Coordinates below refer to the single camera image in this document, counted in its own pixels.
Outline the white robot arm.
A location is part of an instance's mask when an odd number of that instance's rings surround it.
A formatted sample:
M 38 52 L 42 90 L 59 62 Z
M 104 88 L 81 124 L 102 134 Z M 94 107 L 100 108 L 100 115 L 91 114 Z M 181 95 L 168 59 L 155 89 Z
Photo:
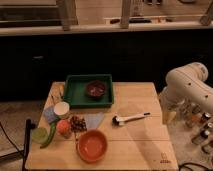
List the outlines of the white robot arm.
M 207 67 L 193 62 L 170 70 L 167 86 L 159 94 L 163 123 L 169 124 L 186 100 L 198 105 L 204 112 L 213 114 L 213 88 L 205 83 Z

